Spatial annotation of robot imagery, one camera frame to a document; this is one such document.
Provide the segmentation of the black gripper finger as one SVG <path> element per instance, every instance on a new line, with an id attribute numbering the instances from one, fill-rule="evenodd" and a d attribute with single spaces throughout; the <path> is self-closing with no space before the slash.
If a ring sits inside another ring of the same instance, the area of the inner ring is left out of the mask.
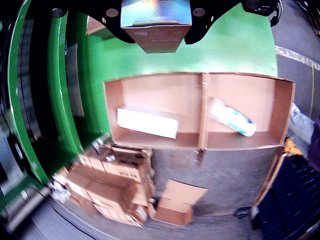
<path id="1" fill-rule="evenodd" d="M 199 42 L 213 23 L 240 0 L 190 0 L 192 25 L 184 37 L 186 45 Z"/>
<path id="2" fill-rule="evenodd" d="M 103 24 L 119 40 L 134 44 L 135 41 L 121 28 L 121 0 L 50 0 L 52 8 L 75 10 L 92 17 Z M 117 16 L 107 16 L 107 11 L 115 9 Z"/>

